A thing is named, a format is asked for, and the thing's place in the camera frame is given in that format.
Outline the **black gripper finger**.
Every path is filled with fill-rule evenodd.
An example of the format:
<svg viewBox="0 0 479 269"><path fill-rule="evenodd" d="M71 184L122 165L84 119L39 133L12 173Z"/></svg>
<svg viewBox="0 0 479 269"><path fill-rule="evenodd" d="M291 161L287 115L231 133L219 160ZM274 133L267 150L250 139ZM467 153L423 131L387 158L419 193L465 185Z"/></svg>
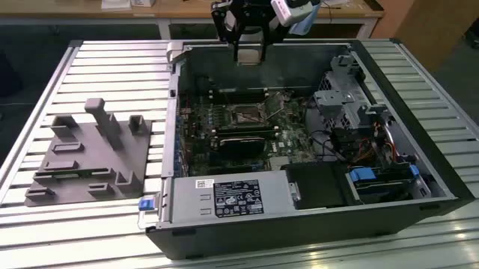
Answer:
<svg viewBox="0 0 479 269"><path fill-rule="evenodd" d="M238 62L241 32L231 6L235 1L211 3L211 17L217 27L219 40L233 47L233 60Z"/></svg>
<svg viewBox="0 0 479 269"><path fill-rule="evenodd" d="M261 45L261 62L266 60L267 47L273 44L273 32L277 23L277 14L273 7L262 7L261 11L261 27L262 27L262 45Z"/></svg>

